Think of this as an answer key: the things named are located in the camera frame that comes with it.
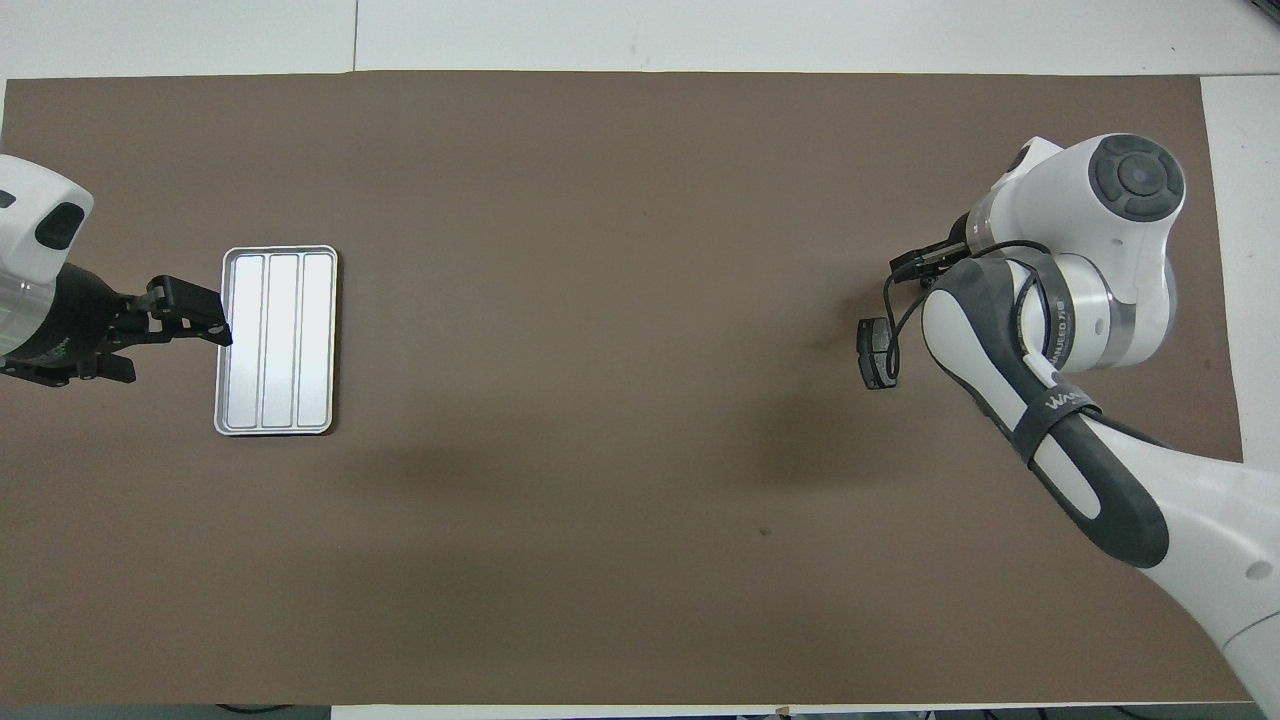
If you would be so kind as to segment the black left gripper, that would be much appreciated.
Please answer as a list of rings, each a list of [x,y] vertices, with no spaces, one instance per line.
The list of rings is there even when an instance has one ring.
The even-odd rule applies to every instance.
[[[161,337],[232,346],[219,292],[173,275],[156,275],[148,282],[148,314],[160,323]],[[47,313],[28,340],[3,355],[3,373],[134,383],[134,364],[119,352],[145,345],[150,332],[146,314],[131,306],[133,300],[92,272],[64,265]]]

